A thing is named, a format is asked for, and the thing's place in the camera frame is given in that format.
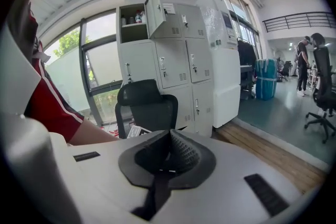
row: black office chair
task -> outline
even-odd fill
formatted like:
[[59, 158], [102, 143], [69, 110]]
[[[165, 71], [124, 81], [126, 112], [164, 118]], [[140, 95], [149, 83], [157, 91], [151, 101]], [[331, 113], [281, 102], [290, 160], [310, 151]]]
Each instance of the black office chair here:
[[329, 52], [327, 47], [317, 48], [314, 51], [314, 57], [316, 61], [317, 71], [320, 79], [319, 89], [316, 89], [313, 93], [313, 98], [316, 105], [323, 109], [323, 116], [316, 115], [314, 113], [308, 113], [306, 118], [309, 115], [312, 115], [316, 120], [310, 121], [305, 125], [305, 129], [308, 128], [309, 124], [320, 123], [324, 127], [325, 139], [322, 141], [323, 144], [328, 140], [328, 127], [333, 130], [331, 136], [335, 136], [336, 127], [334, 127], [327, 119], [327, 110], [336, 109], [336, 93], [332, 91], [331, 83], [331, 67]]
[[282, 79], [285, 79], [286, 81], [288, 81], [288, 79], [286, 78], [286, 76], [289, 76], [289, 67], [291, 66], [291, 63], [285, 63], [285, 65], [283, 66], [283, 69], [281, 71], [278, 71], [278, 73], [280, 74], [280, 81], [282, 81]]
[[127, 138], [132, 125], [151, 132], [175, 129], [178, 101], [170, 94], [161, 95], [156, 81], [141, 80], [121, 87], [115, 105], [119, 138]]

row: bottle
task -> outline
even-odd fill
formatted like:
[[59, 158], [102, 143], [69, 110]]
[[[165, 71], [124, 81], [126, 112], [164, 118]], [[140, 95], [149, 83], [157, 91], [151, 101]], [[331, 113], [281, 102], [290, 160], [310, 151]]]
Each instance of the bottle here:
[[137, 24], [139, 24], [139, 23], [142, 22], [142, 20], [141, 20], [141, 14], [140, 14], [140, 11], [139, 11], [139, 10], [137, 10], [137, 15], [135, 16], [135, 22], [136, 22]]
[[135, 20], [134, 20], [134, 17], [130, 17], [130, 20], [129, 20], [129, 24], [135, 24]]
[[121, 15], [121, 19], [120, 19], [120, 21], [121, 21], [121, 26], [127, 24], [127, 22], [126, 22], [126, 18], [125, 18], [123, 15]]
[[146, 23], [146, 22], [147, 22], [147, 21], [146, 21], [146, 14], [145, 14], [145, 11], [144, 11], [144, 10], [141, 12], [141, 21], [142, 21], [143, 23]]

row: floor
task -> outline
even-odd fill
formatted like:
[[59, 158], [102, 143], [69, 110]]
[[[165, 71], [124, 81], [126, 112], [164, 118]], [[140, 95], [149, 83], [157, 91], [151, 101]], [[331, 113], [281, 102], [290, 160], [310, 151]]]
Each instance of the floor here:
[[[318, 114], [319, 108], [311, 96], [299, 97], [296, 87], [297, 79], [293, 77], [287, 82], [277, 83], [275, 97], [271, 100], [241, 100], [238, 118], [332, 165], [336, 137], [329, 137], [327, 143], [322, 144], [325, 136], [323, 126], [313, 124], [304, 129], [305, 123], [313, 120], [312, 116], [307, 120], [306, 114]], [[328, 119], [336, 125], [336, 115]]]
[[232, 122], [217, 129], [212, 138], [229, 141], [256, 155], [286, 176], [302, 193], [324, 181], [322, 171]]

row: red shirt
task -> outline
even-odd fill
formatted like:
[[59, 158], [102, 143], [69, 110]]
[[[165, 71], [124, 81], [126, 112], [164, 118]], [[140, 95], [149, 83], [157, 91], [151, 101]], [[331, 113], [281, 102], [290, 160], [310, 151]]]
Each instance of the red shirt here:
[[[30, 19], [36, 24], [32, 15]], [[66, 142], [69, 142], [83, 122], [84, 116], [69, 106], [53, 84], [41, 59], [41, 41], [35, 38], [33, 46], [31, 64], [40, 74], [41, 80], [29, 100], [25, 115], [41, 122], [48, 131], [61, 134]]]

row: black pants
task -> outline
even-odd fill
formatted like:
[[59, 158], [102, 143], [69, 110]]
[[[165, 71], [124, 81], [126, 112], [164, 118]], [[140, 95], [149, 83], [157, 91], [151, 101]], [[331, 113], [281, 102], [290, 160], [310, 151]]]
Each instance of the black pants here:
[[299, 79], [298, 79], [298, 90], [299, 91], [301, 91], [302, 89], [304, 91], [306, 90], [307, 79], [308, 79], [307, 65], [300, 65], [299, 66]]

